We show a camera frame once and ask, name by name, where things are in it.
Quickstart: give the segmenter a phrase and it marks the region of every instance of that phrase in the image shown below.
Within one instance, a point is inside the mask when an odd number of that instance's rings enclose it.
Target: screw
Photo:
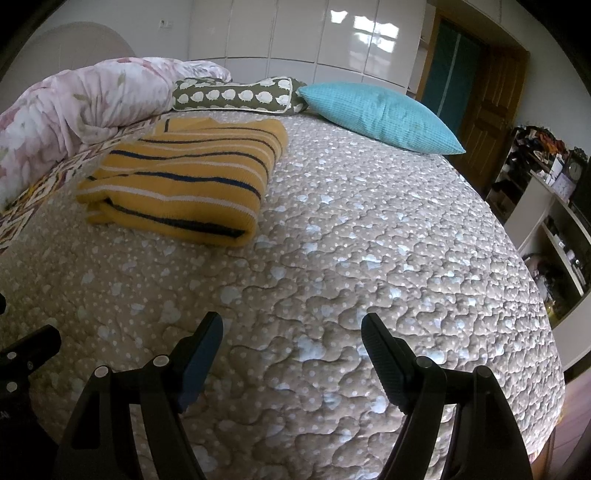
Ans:
[[[429,368],[433,365],[433,360],[427,356],[419,356],[417,357],[417,365],[423,368]]]
[[[154,365],[157,367],[164,367],[168,365],[168,362],[170,362],[170,358],[166,355],[159,355],[153,360]]]
[[[479,365],[476,367],[476,373],[481,377],[488,378],[492,375],[492,370],[484,365]]]
[[[99,378],[103,378],[107,373],[109,373],[109,368],[104,365],[101,365],[95,370],[95,375]]]

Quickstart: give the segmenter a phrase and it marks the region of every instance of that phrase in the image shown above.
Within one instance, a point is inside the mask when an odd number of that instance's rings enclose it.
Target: navy stripe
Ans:
[[[185,181],[188,183],[198,183],[198,182],[206,182],[206,181],[213,181],[216,183],[223,183],[225,185],[232,185],[233,187],[239,187],[249,192],[252,192],[256,195],[256,197],[261,200],[261,194],[259,191],[254,188],[252,185],[246,183],[245,181],[240,180],[232,180],[227,179],[225,177],[191,177],[189,175],[178,175],[176,173],[169,173],[166,171],[136,171],[133,173],[120,173],[118,175],[113,175],[112,177],[131,177],[133,175],[143,175],[145,177],[161,177],[163,179],[170,179],[170,180],[177,180],[177,181]]]
[[[269,132],[269,130],[263,130],[262,128],[252,128],[252,127],[210,127],[210,128],[204,128],[204,130],[251,130],[253,132],[263,132],[265,134],[269,134],[270,136],[274,137],[275,140],[277,140],[279,142],[279,145],[281,145],[281,141],[279,140],[279,138],[277,137],[277,135],[275,135],[273,132]]]
[[[130,158],[137,158],[139,160],[176,160],[178,158],[202,158],[202,157],[217,157],[220,155],[238,155],[239,157],[248,157],[260,163],[262,167],[265,169],[265,173],[267,174],[267,180],[269,180],[269,169],[265,165],[265,163],[256,158],[254,155],[250,155],[249,153],[244,152],[212,152],[212,153],[195,153],[195,154],[186,154],[186,155],[174,155],[172,157],[154,157],[152,155],[142,155],[135,152],[128,152],[125,150],[111,150],[111,154],[122,155],[124,157]]]
[[[113,201],[111,199],[106,199],[105,203],[107,205],[112,206],[115,210],[118,210],[122,213],[126,213],[127,215],[137,216],[140,218],[144,218],[146,220],[151,220],[152,222],[162,223],[163,225],[180,228],[182,230],[188,230],[190,232],[212,233],[213,235],[229,236],[231,238],[238,238],[239,236],[244,235],[246,233],[246,230],[240,230],[237,228],[231,228],[224,225],[218,225],[217,223],[203,223],[197,222],[195,220],[161,218],[149,215],[147,213],[136,212],[134,210],[129,210],[128,208],[122,207],[121,205],[113,204]]]
[[[219,141],[227,141],[227,140],[247,140],[250,142],[259,142],[265,144],[269,149],[273,152],[274,160],[277,161],[277,152],[275,148],[271,146],[271,144],[265,142],[264,140],[259,140],[258,138],[208,138],[207,140],[147,140],[144,138],[140,138],[139,141],[145,143],[156,143],[156,144],[177,144],[177,145],[186,145],[192,143],[204,143],[204,142],[219,142]]]

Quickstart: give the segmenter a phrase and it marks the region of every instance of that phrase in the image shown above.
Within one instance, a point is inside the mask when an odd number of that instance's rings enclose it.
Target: olive green pillow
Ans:
[[[185,78],[174,85],[173,110],[223,109],[294,115],[308,108],[297,93],[305,85],[291,77],[273,77],[247,85]]]

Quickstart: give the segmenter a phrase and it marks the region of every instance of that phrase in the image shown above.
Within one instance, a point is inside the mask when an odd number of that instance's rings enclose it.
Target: quilted bedspread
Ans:
[[[489,366],[528,452],[539,451],[563,402],[560,361],[535,284],[486,203],[439,155],[313,115],[281,121],[288,153],[247,247],[86,224],[75,180],[99,154],[0,256],[9,303],[2,343],[46,323],[62,335],[60,353],[32,380],[43,426],[60,437],[98,365],[140,367],[216,310],[223,343],[183,419],[207,477],[376,478],[403,421],[361,342],[361,319],[377,312],[417,355],[446,368]],[[132,412],[150,471],[139,410]],[[439,478],[452,424],[450,406],[429,480]]]

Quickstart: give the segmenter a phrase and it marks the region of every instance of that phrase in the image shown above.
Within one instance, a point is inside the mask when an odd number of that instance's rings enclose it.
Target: wooden door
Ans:
[[[505,160],[501,152],[515,119],[529,52],[489,47],[480,62],[458,139],[466,149],[449,161],[486,196]]]

